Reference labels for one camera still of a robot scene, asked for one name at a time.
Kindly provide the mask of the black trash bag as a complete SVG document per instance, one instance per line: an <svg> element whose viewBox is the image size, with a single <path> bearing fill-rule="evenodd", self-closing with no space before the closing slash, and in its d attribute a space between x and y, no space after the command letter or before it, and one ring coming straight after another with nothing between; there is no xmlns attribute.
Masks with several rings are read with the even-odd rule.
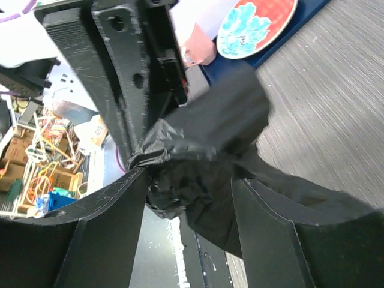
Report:
<svg viewBox="0 0 384 288"><path fill-rule="evenodd" d="M289 210L336 222L373 211L352 195L284 173L264 161L256 140L269 123L269 98L248 64L240 65L203 95L159 119L128 168L147 167L151 209L165 218L184 213L189 227L224 251L242 257L237 212L265 234L249 200L233 202L233 178L277 196Z"/></svg>

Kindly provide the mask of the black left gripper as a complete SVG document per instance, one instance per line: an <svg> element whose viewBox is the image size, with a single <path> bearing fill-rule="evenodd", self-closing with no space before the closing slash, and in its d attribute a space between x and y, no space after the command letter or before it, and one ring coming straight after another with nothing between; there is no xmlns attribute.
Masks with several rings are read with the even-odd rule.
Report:
<svg viewBox="0 0 384 288"><path fill-rule="evenodd" d="M188 82L170 17L175 3L134 1L137 13L130 5L40 7L35 13L84 85L123 159L134 154L145 133L148 76L151 98L169 108L187 102Z"/></svg>

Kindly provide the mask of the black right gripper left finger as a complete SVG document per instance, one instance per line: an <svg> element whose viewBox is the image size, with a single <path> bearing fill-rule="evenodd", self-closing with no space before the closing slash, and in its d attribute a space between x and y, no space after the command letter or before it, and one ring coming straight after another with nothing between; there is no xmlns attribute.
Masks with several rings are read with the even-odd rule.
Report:
<svg viewBox="0 0 384 288"><path fill-rule="evenodd" d="M148 180L134 169L42 218L1 220L1 286L128 287Z"/></svg>

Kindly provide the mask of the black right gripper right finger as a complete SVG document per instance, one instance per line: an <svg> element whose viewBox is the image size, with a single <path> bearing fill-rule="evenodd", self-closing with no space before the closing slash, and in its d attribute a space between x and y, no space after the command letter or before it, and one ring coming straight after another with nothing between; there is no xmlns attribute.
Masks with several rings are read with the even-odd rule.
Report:
<svg viewBox="0 0 384 288"><path fill-rule="evenodd" d="M250 287L382 287L383 210L316 211L256 180L232 195Z"/></svg>

